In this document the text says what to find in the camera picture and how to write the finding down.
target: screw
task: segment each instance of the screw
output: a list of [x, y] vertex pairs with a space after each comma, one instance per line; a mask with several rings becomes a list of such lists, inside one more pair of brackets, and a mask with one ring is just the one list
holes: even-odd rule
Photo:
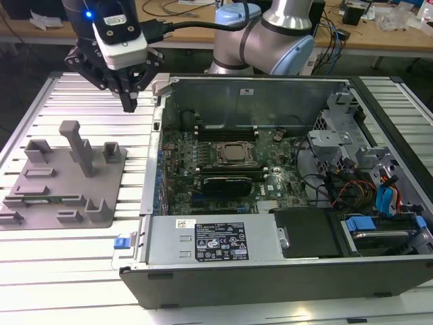
[[289, 248], [289, 242], [285, 238], [280, 238], [279, 243], [281, 245], [281, 248]]

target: motherboard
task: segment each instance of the motherboard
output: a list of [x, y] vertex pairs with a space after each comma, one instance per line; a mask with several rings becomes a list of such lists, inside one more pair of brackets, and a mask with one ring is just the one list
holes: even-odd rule
[[268, 213], [308, 206], [293, 165], [298, 138], [284, 133], [263, 129], [220, 136], [165, 128], [168, 214]]

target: slotted aluminum surface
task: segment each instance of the slotted aluminum surface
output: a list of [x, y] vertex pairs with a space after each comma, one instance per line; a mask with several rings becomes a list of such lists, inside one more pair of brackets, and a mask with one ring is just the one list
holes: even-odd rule
[[[405, 84], [394, 83], [388, 77], [361, 79], [412, 150], [433, 174], [433, 114]], [[366, 120], [365, 124], [378, 145], [384, 146], [385, 141], [371, 121]]]
[[[408, 105], [404, 96], [395, 94], [400, 104]], [[96, 90], [77, 74], [65, 73], [48, 82], [39, 96], [40, 104], [30, 108], [34, 114], [16, 131], [16, 135], [22, 133], [18, 144], [5, 148], [6, 156], [0, 155], [0, 163], [4, 161], [0, 201], [21, 171], [24, 146], [30, 139], [46, 138], [51, 146], [65, 145], [58, 135], [64, 119], [80, 121], [81, 134], [91, 144], [118, 141], [127, 148], [128, 160], [112, 227], [0, 232], [1, 324], [347, 324], [347, 318], [367, 318], [374, 324], [431, 324], [433, 282], [383, 299], [142, 309], [118, 271], [112, 270], [116, 265], [111, 265], [111, 259], [114, 238], [137, 230], [139, 224], [153, 114], [150, 96], [148, 90], [140, 93], [137, 113], [125, 114], [109, 92]], [[382, 99], [387, 104], [396, 101]], [[127, 263], [133, 252], [119, 254]]]

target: power supply label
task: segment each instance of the power supply label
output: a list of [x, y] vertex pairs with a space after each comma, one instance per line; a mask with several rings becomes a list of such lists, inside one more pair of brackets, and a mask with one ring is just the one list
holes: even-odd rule
[[243, 222], [196, 223], [194, 231], [197, 261], [244, 261], [249, 259]]

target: open computer chassis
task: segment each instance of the open computer chassis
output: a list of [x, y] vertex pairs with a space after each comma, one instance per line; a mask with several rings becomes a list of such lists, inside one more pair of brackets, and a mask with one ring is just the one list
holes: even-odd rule
[[160, 74], [146, 308], [387, 297], [433, 278], [433, 178], [357, 77]]

